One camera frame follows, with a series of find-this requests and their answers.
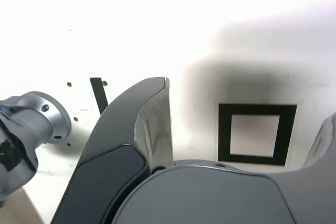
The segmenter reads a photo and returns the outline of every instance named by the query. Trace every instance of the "screw hole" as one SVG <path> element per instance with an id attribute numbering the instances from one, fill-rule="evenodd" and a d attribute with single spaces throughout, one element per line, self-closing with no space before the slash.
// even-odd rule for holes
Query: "screw hole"
<path id="1" fill-rule="evenodd" d="M 226 167 L 225 165 L 223 165 L 223 164 L 215 164 L 215 166 L 219 166 L 219 167 Z"/>
<path id="2" fill-rule="evenodd" d="M 49 105 L 45 104 L 43 105 L 42 109 L 43 112 L 47 112 L 49 110 Z"/>

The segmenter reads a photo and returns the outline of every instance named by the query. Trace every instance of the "black strip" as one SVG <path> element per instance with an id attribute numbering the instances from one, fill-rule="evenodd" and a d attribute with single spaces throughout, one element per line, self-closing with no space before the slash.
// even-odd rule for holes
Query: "black strip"
<path id="1" fill-rule="evenodd" d="M 284 166 L 296 107 L 296 105 L 220 104 L 218 118 L 218 161 Z M 280 116 L 273 157 L 230 154 L 232 115 Z"/>
<path id="2" fill-rule="evenodd" d="M 96 97 L 99 112 L 100 114 L 102 114 L 106 107 L 109 105 L 106 99 L 103 83 L 101 81 L 101 78 L 90 78 L 90 82 L 93 92 L 95 94 L 94 97 Z"/>

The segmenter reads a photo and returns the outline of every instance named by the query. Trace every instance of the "black tape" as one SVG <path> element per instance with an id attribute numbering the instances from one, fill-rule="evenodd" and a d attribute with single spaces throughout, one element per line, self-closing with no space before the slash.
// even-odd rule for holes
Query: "black tape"
<path id="1" fill-rule="evenodd" d="M 100 114 L 106 109 L 109 105 L 107 102 L 105 90 L 101 78 L 90 78 L 92 89 L 94 92 L 94 97 L 96 97 L 96 102 L 99 108 Z"/>

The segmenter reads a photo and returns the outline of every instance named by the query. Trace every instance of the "robotic arm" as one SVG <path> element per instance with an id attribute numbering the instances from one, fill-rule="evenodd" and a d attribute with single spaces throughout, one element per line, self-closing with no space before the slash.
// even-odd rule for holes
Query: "robotic arm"
<path id="1" fill-rule="evenodd" d="M 41 143 L 58 143 L 70 132 L 68 113 L 47 94 L 29 92 L 0 101 L 0 199 L 35 175 L 35 149 Z"/>

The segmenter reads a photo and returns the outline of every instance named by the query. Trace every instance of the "black square marker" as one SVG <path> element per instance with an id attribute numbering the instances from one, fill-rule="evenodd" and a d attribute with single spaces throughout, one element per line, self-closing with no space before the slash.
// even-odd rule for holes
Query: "black square marker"
<path id="1" fill-rule="evenodd" d="M 218 123 L 218 161 L 282 165 L 286 163 L 296 105 L 220 104 Z M 273 157 L 230 153 L 232 115 L 277 115 L 279 124 Z"/>

